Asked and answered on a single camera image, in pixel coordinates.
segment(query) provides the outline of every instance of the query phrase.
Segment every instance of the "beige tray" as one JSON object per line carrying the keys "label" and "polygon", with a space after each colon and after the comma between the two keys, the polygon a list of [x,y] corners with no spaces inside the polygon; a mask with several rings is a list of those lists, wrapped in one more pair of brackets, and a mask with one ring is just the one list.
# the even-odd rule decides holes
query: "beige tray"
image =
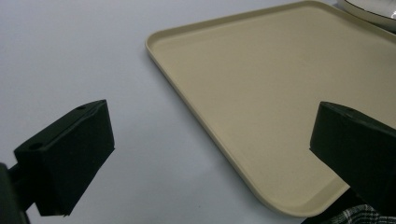
{"label": "beige tray", "polygon": [[252,192],[284,214],[317,215],[348,188],[309,150],[320,101],[396,126],[396,36],[320,2],[160,31],[147,48]]}

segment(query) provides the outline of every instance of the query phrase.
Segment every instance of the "screw hole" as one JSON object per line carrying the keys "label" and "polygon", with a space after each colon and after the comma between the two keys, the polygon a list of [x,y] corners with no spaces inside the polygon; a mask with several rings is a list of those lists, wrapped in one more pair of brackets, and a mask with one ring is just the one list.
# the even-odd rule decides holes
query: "screw hole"
{"label": "screw hole", "polygon": [[41,148],[42,146],[43,146],[42,143],[34,143],[34,144],[32,144],[32,145],[29,146],[29,149],[31,149],[31,150],[37,150],[37,149]]}

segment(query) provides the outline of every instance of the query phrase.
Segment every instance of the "checkered cloth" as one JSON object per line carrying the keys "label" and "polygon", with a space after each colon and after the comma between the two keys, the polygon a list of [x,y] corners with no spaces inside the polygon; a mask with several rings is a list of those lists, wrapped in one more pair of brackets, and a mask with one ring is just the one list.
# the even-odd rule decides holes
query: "checkered cloth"
{"label": "checkered cloth", "polygon": [[322,224],[396,224],[396,217],[381,217],[367,204],[345,210]]}

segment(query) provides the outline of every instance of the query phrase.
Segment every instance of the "white surface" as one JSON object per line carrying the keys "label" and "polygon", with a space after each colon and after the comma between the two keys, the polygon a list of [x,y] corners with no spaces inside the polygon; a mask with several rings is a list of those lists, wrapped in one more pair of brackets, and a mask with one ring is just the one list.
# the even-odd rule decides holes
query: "white surface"
{"label": "white surface", "polygon": [[270,1],[0,2],[0,161],[72,108],[107,99],[116,150],[70,217],[36,223],[300,223],[269,211],[149,58],[153,32]]}

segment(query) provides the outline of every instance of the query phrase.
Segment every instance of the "tray rim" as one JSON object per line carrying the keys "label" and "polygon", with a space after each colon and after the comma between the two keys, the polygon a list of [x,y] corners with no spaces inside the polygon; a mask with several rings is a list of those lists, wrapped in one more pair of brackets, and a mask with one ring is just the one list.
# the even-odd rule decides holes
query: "tray rim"
{"label": "tray rim", "polygon": [[189,108],[190,112],[195,116],[196,119],[200,122],[200,124],[205,128],[206,132],[211,136],[212,140],[216,143],[220,151],[225,155],[227,158],[228,162],[232,165],[232,167],[235,169],[235,171],[242,177],[242,179],[245,181],[245,183],[248,185],[249,189],[252,191],[252,193],[258,198],[261,203],[265,204],[265,206],[269,207],[270,209],[273,209],[281,214],[293,216],[293,217],[312,217],[315,215],[320,214],[321,212],[325,211],[333,202],[335,202],[345,191],[349,189],[349,186],[347,184],[341,186],[339,190],[337,191],[336,194],[333,195],[333,198],[328,200],[328,203],[321,204],[315,211],[311,212],[295,212],[295,211],[290,211],[290,210],[285,210],[283,207],[276,206],[276,204],[272,204],[271,200],[268,200],[266,198],[263,198],[262,195],[256,190],[254,187],[254,184],[248,180],[248,177],[246,176],[246,173],[244,173],[241,168],[238,165],[235,164],[235,159],[234,157],[224,148],[224,144],[221,143],[220,139],[216,137],[215,132],[208,126],[208,124],[205,124],[205,121],[203,120],[202,116],[199,114],[199,112],[194,109],[194,106],[190,104],[190,101],[188,97],[186,97],[185,94],[179,89],[179,87],[176,85],[176,83],[172,80],[172,78],[169,77],[167,71],[165,68],[162,67],[161,62],[159,62],[155,56],[155,50],[153,49],[153,46],[156,44],[157,41],[161,41],[164,38],[167,37],[172,37],[174,35],[180,35],[180,34],[186,34],[191,31],[198,31],[200,29],[206,29],[208,27],[214,27],[217,25],[222,25],[224,23],[232,23],[234,21],[239,21],[239,20],[245,20],[249,18],[254,18],[258,16],[263,16],[269,13],[276,13],[278,11],[283,11],[283,10],[288,10],[288,9],[293,9],[295,7],[318,7],[320,9],[324,9],[327,12],[330,12],[332,14],[335,14],[338,17],[341,17],[343,19],[347,19],[349,21],[352,21],[359,26],[364,26],[365,28],[368,29],[369,32],[375,33],[378,35],[382,35],[382,37],[386,38],[387,40],[393,42],[396,44],[396,35],[383,30],[382,28],[379,28],[370,22],[363,21],[351,14],[348,14],[347,12],[336,8],[332,7],[326,3],[319,2],[317,0],[306,0],[306,1],[300,1],[300,2],[294,2],[294,3],[289,3],[286,5],[280,5],[280,6],[275,6],[275,7],[267,7],[267,8],[262,8],[258,10],[253,10],[253,11],[248,11],[248,12],[242,12],[239,14],[234,14],[231,16],[226,16],[226,17],[221,17],[221,18],[216,18],[212,20],[207,20],[207,21],[199,21],[199,22],[194,22],[170,29],[164,29],[161,31],[157,31],[153,34],[151,34],[147,40],[146,40],[146,49],[148,51],[148,54],[152,61],[154,61],[157,66],[160,68],[168,82],[172,85],[174,90],[177,92],[178,96],[183,100],[184,104],[187,105]]}

